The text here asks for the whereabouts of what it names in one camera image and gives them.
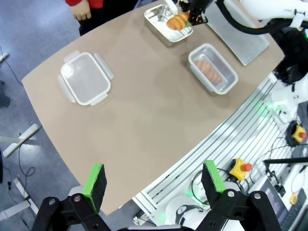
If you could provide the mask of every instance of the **white cable clip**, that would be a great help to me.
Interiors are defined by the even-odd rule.
[[[289,26],[293,28],[299,28],[304,21],[305,14],[306,12],[300,12],[295,9],[295,16],[292,20],[291,25]]]

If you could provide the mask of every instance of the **bolt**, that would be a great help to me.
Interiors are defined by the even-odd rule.
[[[229,192],[228,192],[228,196],[229,196],[229,197],[234,197],[234,192],[229,191]]]
[[[260,199],[260,198],[261,198],[261,195],[258,194],[258,193],[255,193],[254,197],[255,197],[256,199]]]
[[[49,204],[49,205],[53,205],[55,202],[56,202],[55,199],[51,199],[51,200],[48,202],[48,204]]]
[[[75,196],[75,197],[74,197],[74,201],[75,201],[75,202],[80,201],[80,199],[81,199],[81,197],[80,197],[80,196]]]

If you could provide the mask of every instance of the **gray floor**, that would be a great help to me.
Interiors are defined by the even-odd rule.
[[[10,53],[7,61],[20,80],[78,37],[78,22],[72,18],[64,0],[0,0],[0,46],[3,52]],[[0,108],[0,135],[18,137],[32,123],[39,124],[39,120],[24,88],[14,79],[5,63],[0,67],[0,80],[5,81],[5,93],[12,100],[8,108]],[[25,144],[20,153],[24,171],[31,166],[36,169],[35,174],[27,179],[27,192],[38,206],[47,196],[65,199],[78,182],[50,142],[44,128],[34,139],[37,145]],[[0,143],[2,150],[7,146]],[[11,170],[13,178],[18,177],[25,185],[25,177],[18,166],[17,151],[3,159],[3,165]],[[4,170],[4,181],[0,184],[0,211],[15,204],[8,194],[9,180],[9,173]],[[10,192],[15,201],[22,201],[22,196],[14,185]],[[139,208],[129,201],[121,209],[103,217],[112,230],[116,230],[131,224],[138,211]],[[29,230],[20,217],[21,213],[0,222],[0,231]],[[30,210],[25,210],[22,217],[31,228],[34,218]]]

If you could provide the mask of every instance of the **croissant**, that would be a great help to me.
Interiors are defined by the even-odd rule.
[[[167,26],[172,30],[183,30],[186,27],[187,21],[189,18],[189,13],[180,13],[167,22]]]
[[[203,61],[194,61],[197,68],[207,77],[207,79],[214,85],[222,82],[220,74],[215,70],[211,63]]]

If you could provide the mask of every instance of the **metal container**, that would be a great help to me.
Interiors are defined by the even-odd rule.
[[[167,21],[174,14],[166,5],[155,6],[144,13],[146,26],[167,46],[172,47],[186,39],[193,31],[191,27],[183,30],[172,30]]]

